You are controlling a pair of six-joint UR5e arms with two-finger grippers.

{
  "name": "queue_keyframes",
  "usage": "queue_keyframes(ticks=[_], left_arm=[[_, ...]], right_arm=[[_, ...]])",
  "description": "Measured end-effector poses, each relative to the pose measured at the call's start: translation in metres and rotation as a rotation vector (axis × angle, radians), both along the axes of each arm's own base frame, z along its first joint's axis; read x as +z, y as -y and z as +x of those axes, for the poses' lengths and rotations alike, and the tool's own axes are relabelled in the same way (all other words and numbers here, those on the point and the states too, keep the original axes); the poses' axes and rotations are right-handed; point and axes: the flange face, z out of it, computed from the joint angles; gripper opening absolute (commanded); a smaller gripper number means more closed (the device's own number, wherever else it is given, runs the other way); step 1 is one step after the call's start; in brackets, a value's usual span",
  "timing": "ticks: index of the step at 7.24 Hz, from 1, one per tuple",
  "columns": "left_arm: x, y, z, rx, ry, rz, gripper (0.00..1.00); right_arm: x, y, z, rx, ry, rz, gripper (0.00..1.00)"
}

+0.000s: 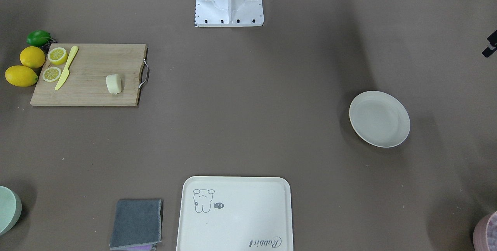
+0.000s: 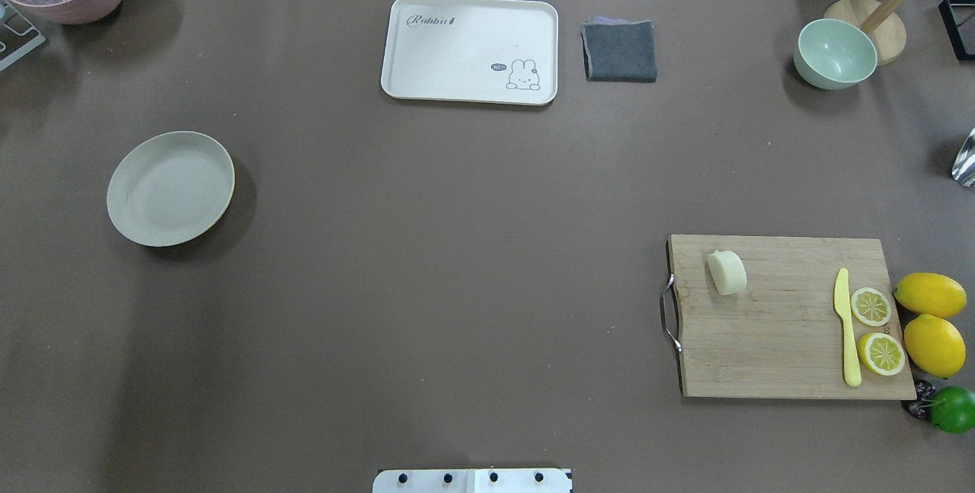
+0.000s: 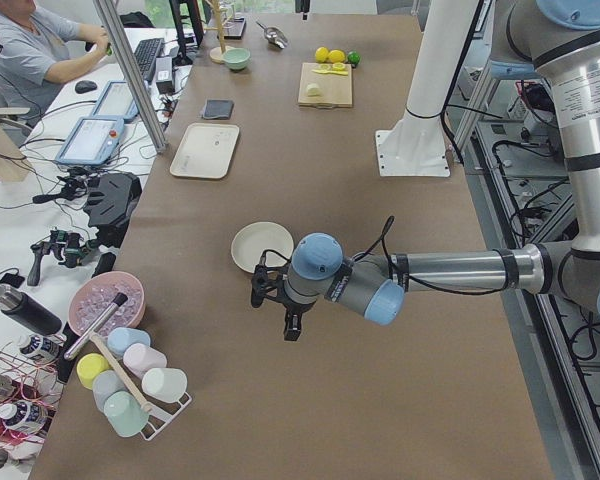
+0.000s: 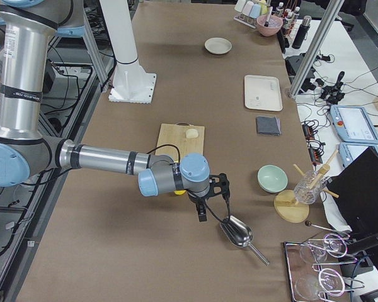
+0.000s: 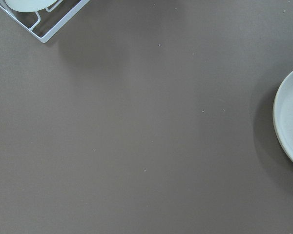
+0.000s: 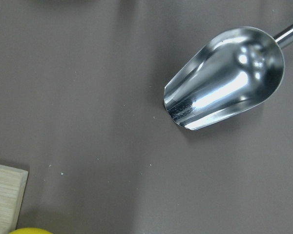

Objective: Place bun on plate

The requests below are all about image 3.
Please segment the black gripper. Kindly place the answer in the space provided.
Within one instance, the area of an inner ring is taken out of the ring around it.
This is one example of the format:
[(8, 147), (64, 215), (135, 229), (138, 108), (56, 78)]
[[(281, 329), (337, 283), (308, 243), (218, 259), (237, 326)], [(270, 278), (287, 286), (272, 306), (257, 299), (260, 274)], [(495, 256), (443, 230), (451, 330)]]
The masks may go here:
[(265, 300), (282, 304), (286, 309), (283, 338), (295, 342), (302, 333), (302, 316), (309, 310), (309, 305), (292, 300), (286, 293), (284, 281), (288, 269), (289, 264), (276, 267), (256, 265), (251, 277), (250, 301), (253, 308), (260, 308)]

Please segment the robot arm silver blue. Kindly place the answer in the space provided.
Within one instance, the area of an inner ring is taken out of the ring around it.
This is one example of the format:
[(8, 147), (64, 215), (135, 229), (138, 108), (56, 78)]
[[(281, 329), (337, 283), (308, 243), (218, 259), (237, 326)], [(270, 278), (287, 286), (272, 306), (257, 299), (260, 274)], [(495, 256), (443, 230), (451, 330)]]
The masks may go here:
[(305, 236), (281, 267), (259, 262), (251, 303), (285, 307), (296, 340), (319, 298), (386, 325), (411, 290), (485, 295), (505, 289), (561, 296), (600, 317), (600, 1), (500, 1), (491, 71), (499, 79), (545, 78), (551, 88), (579, 231), (569, 242), (475, 253), (353, 257), (325, 233)]

